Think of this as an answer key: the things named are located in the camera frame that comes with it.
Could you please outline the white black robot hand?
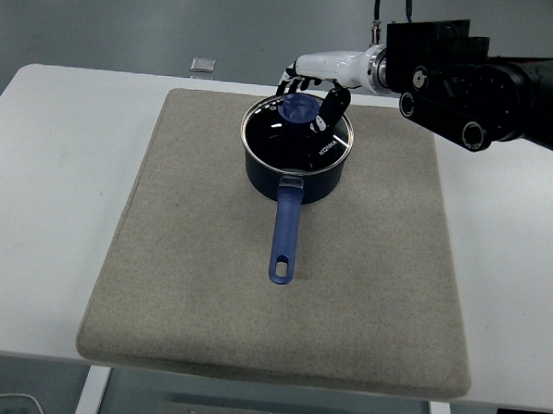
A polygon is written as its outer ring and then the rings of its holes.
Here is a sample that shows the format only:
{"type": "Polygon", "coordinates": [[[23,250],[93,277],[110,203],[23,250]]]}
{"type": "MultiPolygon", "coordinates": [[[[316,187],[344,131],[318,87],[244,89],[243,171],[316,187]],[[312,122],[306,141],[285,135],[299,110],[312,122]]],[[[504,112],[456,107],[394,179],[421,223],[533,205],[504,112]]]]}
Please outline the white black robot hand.
{"type": "Polygon", "coordinates": [[[315,85],[330,82],[332,90],[309,123],[314,133],[324,133],[345,113],[351,98],[349,90],[363,88],[378,94],[384,89],[385,51],[383,45],[375,45],[364,52],[331,51],[300,56],[284,69],[276,94],[305,91],[311,81],[315,85]]]}

